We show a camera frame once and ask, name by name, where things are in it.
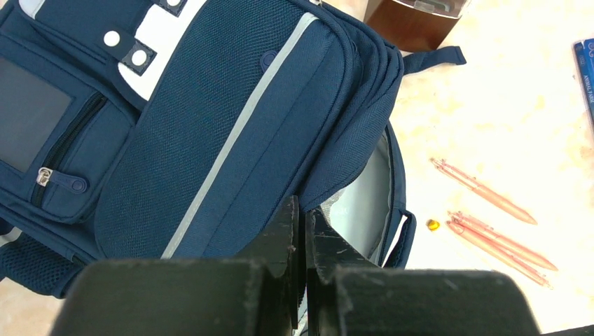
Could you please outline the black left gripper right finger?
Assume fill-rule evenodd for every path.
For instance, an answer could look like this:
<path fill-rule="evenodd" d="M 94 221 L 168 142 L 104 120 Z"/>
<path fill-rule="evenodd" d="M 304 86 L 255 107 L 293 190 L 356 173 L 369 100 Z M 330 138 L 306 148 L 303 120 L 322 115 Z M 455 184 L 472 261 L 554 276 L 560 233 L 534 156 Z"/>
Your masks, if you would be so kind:
<path fill-rule="evenodd" d="M 538 335 L 510 277 L 488 271 L 381 268 L 326 222 L 305 215 L 310 335 Z"/>

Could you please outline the navy blue student backpack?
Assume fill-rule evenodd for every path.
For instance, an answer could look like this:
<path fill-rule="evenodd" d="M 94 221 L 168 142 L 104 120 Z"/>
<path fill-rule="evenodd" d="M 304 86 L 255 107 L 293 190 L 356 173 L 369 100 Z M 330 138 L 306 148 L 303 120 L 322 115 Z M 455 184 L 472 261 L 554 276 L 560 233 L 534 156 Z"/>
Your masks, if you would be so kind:
<path fill-rule="evenodd" d="M 63 298 L 98 260 L 230 257 L 291 196 L 403 267 L 389 116 L 405 75 L 465 62 L 320 1 L 7 1 L 1 277 Z"/>

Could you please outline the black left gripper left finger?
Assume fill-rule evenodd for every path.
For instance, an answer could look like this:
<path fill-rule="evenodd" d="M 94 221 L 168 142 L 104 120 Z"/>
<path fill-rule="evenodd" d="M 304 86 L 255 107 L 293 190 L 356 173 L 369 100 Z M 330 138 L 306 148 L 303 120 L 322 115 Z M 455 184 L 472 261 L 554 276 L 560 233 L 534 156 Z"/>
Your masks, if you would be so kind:
<path fill-rule="evenodd" d="M 296 197 L 230 258 L 105 260 L 78 276 L 52 335 L 291 335 L 298 325 Z"/>

